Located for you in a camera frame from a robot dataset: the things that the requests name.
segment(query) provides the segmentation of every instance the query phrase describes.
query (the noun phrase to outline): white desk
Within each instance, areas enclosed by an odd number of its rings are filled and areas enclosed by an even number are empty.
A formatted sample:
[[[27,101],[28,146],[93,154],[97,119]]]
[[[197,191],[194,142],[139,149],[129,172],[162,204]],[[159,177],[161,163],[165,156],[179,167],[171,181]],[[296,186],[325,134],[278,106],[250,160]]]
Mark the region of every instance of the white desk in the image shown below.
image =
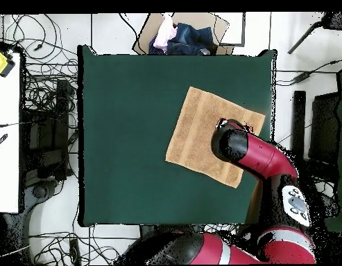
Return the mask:
[[[13,53],[15,66],[5,77],[0,76],[0,125],[19,122],[20,56]],[[0,212],[18,213],[19,198],[19,125],[0,129]]]

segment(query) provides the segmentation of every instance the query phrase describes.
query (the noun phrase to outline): tangled wires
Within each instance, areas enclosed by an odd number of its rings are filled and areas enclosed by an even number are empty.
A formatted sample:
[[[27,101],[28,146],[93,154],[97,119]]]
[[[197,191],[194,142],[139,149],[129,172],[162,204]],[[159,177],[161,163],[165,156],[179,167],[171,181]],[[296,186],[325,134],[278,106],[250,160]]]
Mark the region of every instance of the tangled wires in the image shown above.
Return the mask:
[[[94,237],[94,230],[96,225],[89,228],[89,238],[88,242],[85,242],[83,238],[79,237],[75,230],[74,224],[77,218],[79,205],[77,205],[76,214],[74,216],[74,220],[72,222],[72,229],[73,232],[57,232],[57,233],[42,233],[36,236],[30,236],[29,238],[52,238],[52,241],[47,244],[45,247],[42,248],[41,252],[36,254],[33,260],[34,265],[54,265],[54,266],[72,266],[75,265],[77,261],[82,264],[82,266],[89,266],[93,260],[96,260],[98,257],[102,258],[106,265],[113,265],[114,261],[120,257],[119,252],[111,246],[102,246],[100,247],[96,242],[96,238]],[[66,244],[71,244],[72,239],[77,239],[83,245],[88,246],[88,253],[82,254],[78,257],[77,252],[75,252],[73,247],[70,247],[67,251],[64,249],[66,248]],[[91,245],[90,240],[93,239],[95,246]],[[112,238],[112,239],[119,239],[119,240],[136,240],[136,238]],[[107,251],[111,251],[115,253],[115,257],[108,258],[105,253]],[[96,253],[96,256],[91,258],[91,254]],[[41,257],[44,254],[50,255],[53,260],[47,261],[43,263],[41,261]]]
[[[51,118],[62,120],[63,114],[59,112],[56,114],[55,106],[57,99],[63,99],[57,93],[57,83],[59,80],[66,80],[71,85],[74,92],[69,92],[66,99],[68,100],[68,114],[72,117],[73,124],[70,128],[76,128],[76,103],[74,94],[77,88],[77,65],[78,61],[75,58],[68,58],[66,53],[76,55],[63,48],[61,30],[59,25],[50,18],[47,14],[41,15],[45,17],[45,21],[48,22],[49,27],[53,29],[53,41],[47,42],[47,29],[42,25],[37,17],[30,15],[18,15],[15,17],[11,15],[13,23],[7,27],[3,41],[11,43],[12,46],[20,46],[23,52],[26,54],[28,61],[34,61],[37,63],[26,63],[26,100],[24,105],[26,109],[36,109],[39,111],[51,114]],[[42,29],[43,37],[41,39],[35,39],[26,37],[26,33],[23,30],[23,20],[33,20],[39,28]],[[7,34],[12,31],[12,39],[7,38]],[[42,50],[42,47],[46,49],[51,48],[46,54],[37,56],[38,51]],[[59,60],[66,59],[65,63],[52,64],[53,60],[59,57]]]
[[[215,233],[217,231],[228,231],[229,233],[237,234],[238,224],[208,224],[204,228],[206,233]]]

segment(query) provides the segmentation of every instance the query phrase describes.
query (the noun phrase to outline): white floor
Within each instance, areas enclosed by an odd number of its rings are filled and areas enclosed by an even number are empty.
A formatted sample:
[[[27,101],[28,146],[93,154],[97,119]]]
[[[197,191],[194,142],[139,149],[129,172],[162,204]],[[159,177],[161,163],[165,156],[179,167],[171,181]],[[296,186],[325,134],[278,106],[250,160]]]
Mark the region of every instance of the white floor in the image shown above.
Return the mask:
[[[98,54],[136,54],[132,51],[135,35],[129,27],[120,19],[118,14],[97,14],[97,15],[49,15],[50,18],[59,25],[64,48],[76,52],[78,44],[87,44],[93,47]],[[140,31],[147,14],[127,14],[130,24],[137,33]],[[289,55],[287,52],[296,41],[304,34],[308,27],[321,18],[319,12],[247,12],[245,46],[235,47],[235,55],[258,55],[265,49],[277,50],[277,79],[291,80],[300,74],[297,71],[311,71],[320,65],[332,60],[342,59],[342,32],[324,30],[317,28],[296,51]],[[55,33],[50,21],[44,15],[34,15],[46,29],[46,41],[53,42]],[[229,23],[238,24],[238,15],[234,19],[228,19]],[[11,17],[5,17],[4,28],[7,39],[12,39],[13,31],[9,29],[12,24]],[[21,24],[25,32],[25,38],[43,37],[41,27],[32,19],[25,18]],[[236,25],[237,29],[234,36],[239,39],[241,35],[237,30],[241,26]],[[22,34],[16,32],[19,39]],[[32,51],[33,56],[43,56],[50,48],[42,48],[40,51]],[[65,57],[59,54],[50,63],[65,63],[67,58],[76,58],[72,53],[66,53]],[[315,96],[337,91],[335,72],[342,69],[342,62],[328,65],[322,68],[320,73],[312,74],[310,79],[300,84],[290,87],[276,87],[276,121],[275,121],[275,140],[280,141],[291,133],[291,105],[292,96],[295,90],[307,92],[306,124],[311,123],[311,104]],[[305,130],[305,152],[309,149],[310,127]],[[282,142],[286,148],[289,147],[290,139]],[[78,176],[78,158],[76,154],[70,157],[71,167]],[[30,234],[72,231],[72,222],[76,214],[78,203],[78,181],[75,177],[70,177],[65,182],[65,186],[58,196],[39,205],[33,212],[30,225]],[[75,232],[88,242],[89,229],[79,227],[75,223]],[[114,239],[114,238],[138,238],[138,226],[126,225],[97,225],[94,237],[100,247],[113,246],[122,254],[133,240]],[[50,238],[31,238],[31,253],[34,256],[51,241]],[[80,244],[81,254],[88,252],[88,246]],[[112,251],[107,253],[109,258],[115,256]],[[51,257],[45,254],[41,261],[50,261]],[[98,257],[91,264],[106,265],[106,262]]]

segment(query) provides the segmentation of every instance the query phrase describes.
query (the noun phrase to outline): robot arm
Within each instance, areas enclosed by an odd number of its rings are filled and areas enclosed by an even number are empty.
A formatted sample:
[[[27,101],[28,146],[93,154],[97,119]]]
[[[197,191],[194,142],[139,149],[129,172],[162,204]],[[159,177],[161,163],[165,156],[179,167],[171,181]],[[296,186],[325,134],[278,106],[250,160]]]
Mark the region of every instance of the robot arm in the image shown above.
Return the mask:
[[[263,181],[256,256],[211,233],[175,233],[172,241],[160,243],[161,249],[147,258],[146,264],[315,263],[309,208],[298,187],[296,169],[287,156],[240,123],[224,118],[216,125],[212,152]],[[142,251],[135,248],[126,255],[139,256]]]

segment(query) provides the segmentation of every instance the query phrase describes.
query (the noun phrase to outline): white fabric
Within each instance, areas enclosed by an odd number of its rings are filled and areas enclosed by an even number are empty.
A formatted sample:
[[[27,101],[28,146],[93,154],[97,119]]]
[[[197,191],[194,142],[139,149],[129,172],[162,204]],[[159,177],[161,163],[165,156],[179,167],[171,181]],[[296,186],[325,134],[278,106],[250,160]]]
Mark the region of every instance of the white fabric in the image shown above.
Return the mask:
[[[164,21],[162,22],[160,29],[158,30],[157,37],[153,46],[155,48],[162,49],[165,53],[167,51],[167,42],[173,39],[177,35],[177,28],[173,27],[172,17],[168,14],[164,14]]]

